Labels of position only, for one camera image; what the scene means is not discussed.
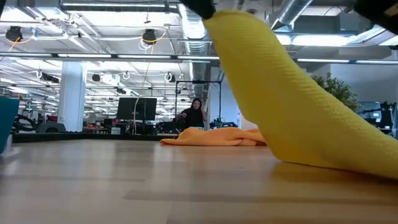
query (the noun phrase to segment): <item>computer monitor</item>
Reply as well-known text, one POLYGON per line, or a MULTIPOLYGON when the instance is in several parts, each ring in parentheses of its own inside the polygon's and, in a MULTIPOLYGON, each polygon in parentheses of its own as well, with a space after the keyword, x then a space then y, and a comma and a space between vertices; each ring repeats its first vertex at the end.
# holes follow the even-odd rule
MULTIPOLYGON (((137 98, 120 98, 117 119, 134 119, 134 105, 137 98)), ((154 121, 156 98, 140 98, 136 108, 136 120, 154 121)))
POLYGON ((112 126, 112 119, 105 118, 104 119, 104 126, 112 126))

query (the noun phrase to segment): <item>person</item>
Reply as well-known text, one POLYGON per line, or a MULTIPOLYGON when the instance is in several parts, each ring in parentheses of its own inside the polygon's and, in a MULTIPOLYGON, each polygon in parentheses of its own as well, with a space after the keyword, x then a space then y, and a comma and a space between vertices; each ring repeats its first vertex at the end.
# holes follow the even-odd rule
POLYGON ((191 107, 183 110, 178 118, 185 120, 185 128, 201 127, 204 128, 204 121, 207 121, 207 115, 201 107, 201 100, 196 98, 192 101, 191 107))

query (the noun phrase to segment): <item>yellow cloth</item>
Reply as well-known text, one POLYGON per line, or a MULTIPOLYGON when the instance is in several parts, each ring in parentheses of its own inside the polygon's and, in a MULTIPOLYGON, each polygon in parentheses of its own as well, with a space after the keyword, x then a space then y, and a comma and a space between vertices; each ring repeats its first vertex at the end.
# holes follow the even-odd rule
POLYGON ((178 146, 264 146, 266 144, 258 129, 243 131, 239 128, 220 128, 211 131, 188 128, 178 139, 163 139, 160 143, 178 146))
POLYGON ((205 21, 239 108, 283 161, 398 179, 398 141, 319 87, 246 12, 205 21))

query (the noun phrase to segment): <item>fluorescent light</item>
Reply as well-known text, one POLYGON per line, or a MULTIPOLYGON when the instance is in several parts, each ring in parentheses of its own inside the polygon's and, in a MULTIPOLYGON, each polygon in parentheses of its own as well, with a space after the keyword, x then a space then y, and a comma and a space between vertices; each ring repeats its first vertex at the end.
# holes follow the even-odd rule
POLYGON ((348 63, 349 60, 338 59, 315 59, 315 58, 298 58, 298 62, 317 62, 317 63, 348 63))
POLYGON ((356 63, 363 65, 398 65, 398 60, 357 60, 356 63))
POLYGON ((56 103, 52 103, 52 102, 49 102, 49 101, 46 101, 46 102, 44 102, 44 103, 46 103, 46 104, 48 104, 48 105, 53 105, 53 106, 56 106, 56 105, 57 105, 56 103))
POLYGON ((383 43, 380 44, 381 46, 395 46, 398 45, 398 36, 395 36, 383 43))
POLYGON ((110 58, 108 54, 58 54, 59 57, 110 58))
POLYGON ((164 4, 134 4, 134 3, 63 3, 62 6, 98 6, 98 7, 164 7, 164 4))
POLYGON ((9 79, 7 79, 7 78, 0 78, 0 82, 6 82, 6 83, 15 84, 15 82, 14 82, 14 81, 12 81, 12 80, 9 80, 9 79))
POLYGON ((88 100, 88 101, 85 101, 85 103, 103 103, 103 101, 99 101, 99 100, 88 100))
POLYGON ((168 55, 118 55, 119 58, 136 58, 136 59, 170 59, 168 55))
POLYGON ((10 86, 8 88, 10 89, 10 91, 12 91, 14 93, 22 93, 22 94, 27 94, 28 93, 28 91, 26 91, 24 89, 21 89, 21 88, 18 88, 18 87, 10 86))
POLYGON ((177 56, 181 60, 219 60, 219 56, 177 56))
POLYGON ((278 38, 282 45, 290 45, 292 43, 292 39, 289 35, 276 35, 276 38, 278 38))
POLYGON ((0 55, 5 57, 51 57, 51 54, 45 53, 1 52, 0 55))
POLYGON ((298 35, 292 44, 299 46, 340 47, 349 42, 349 37, 340 35, 298 35))

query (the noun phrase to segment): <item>desk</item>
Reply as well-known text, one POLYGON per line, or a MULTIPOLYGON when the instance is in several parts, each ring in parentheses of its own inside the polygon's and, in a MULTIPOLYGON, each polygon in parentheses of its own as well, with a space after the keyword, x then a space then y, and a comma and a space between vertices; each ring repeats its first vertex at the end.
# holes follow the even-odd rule
POLYGON ((109 128, 87 128, 83 127, 84 133, 92 133, 92 134, 109 134, 109 128))
POLYGON ((2 224, 394 224, 398 183, 278 161, 267 147, 82 139, 13 145, 2 224))

